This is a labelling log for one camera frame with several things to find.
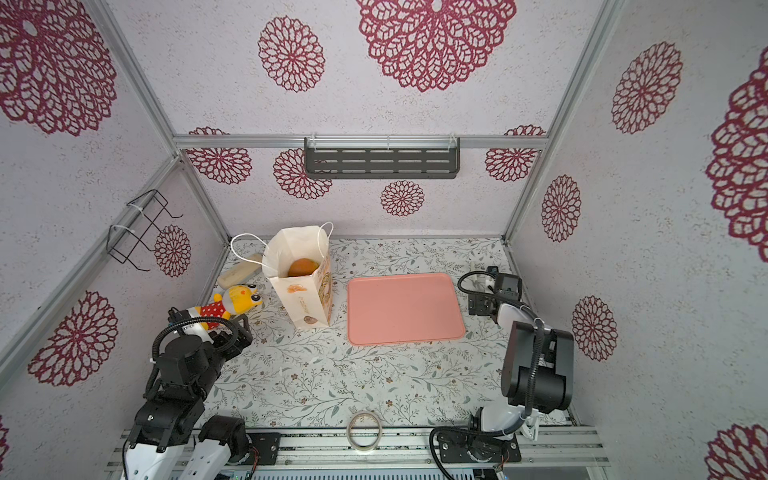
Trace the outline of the white paper bag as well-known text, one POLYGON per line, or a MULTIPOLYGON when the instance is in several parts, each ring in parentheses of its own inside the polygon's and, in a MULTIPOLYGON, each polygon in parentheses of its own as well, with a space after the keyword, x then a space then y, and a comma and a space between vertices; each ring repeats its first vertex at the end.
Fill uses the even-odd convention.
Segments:
POLYGON ((230 240, 230 250, 245 260, 236 244, 243 239, 261 241, 261 270, 298 330, 324 329, 330 326, 332 294, 332 260, 330 237, 334 225, 290 227, 280 230, 268 242, 252 233, 241 233, 230 240), (309 258, 320 264, 309 276, 288 278, 290 265, 297 259, 309 258))

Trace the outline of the round orange fake bun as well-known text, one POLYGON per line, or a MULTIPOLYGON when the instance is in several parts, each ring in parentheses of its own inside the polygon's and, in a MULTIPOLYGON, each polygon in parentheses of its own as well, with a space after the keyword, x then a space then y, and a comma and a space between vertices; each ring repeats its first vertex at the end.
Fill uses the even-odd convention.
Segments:
POLYGON ((289 267, 286 276, 288 278, 304 277, 312 275, 320 264, 309 258, 300 258, 295 260, 289 267))

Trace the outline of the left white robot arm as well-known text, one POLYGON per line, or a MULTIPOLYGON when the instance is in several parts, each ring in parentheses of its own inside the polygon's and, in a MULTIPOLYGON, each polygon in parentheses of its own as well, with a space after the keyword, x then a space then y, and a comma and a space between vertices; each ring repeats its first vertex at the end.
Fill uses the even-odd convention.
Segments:
POLYGON ((226 320, 169 311, 152 343, 145 403, 121 449, 124 479, 169 478, 225 363, 252 341, 245 314, 226 320))

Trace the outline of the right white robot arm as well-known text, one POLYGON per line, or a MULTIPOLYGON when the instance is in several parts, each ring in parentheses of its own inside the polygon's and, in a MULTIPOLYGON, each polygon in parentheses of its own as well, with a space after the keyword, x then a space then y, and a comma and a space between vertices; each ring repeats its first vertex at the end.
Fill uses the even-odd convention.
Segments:
POLYGON ((509 438, 520 432, 537 440, 541 418, 564 410, 572 398, 573 337, 548 326, 521 301, 470 292, 469 311, 484 315, 495 303, 497 324, 509 333, 500 380, 501 398, 481 407, 469 428, 509 438))

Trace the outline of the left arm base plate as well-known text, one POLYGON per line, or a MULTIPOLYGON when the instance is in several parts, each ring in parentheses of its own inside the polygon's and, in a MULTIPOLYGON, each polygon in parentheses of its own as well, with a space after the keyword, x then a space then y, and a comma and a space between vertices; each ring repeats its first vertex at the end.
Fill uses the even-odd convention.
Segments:
POLYGON ((242 464, 257 467, 273 466, 277 462, 282 435, 279 432, 247 432, 250 446, 242 464))

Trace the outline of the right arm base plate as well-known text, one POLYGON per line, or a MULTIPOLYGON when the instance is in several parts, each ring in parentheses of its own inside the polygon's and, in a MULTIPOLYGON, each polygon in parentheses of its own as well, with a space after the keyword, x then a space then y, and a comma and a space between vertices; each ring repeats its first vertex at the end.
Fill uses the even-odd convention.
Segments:
POLYGON ((515 436, 501 439, 438 428, 433 444, 438 459, 444 464, 501 464, 522 460, 515 436))

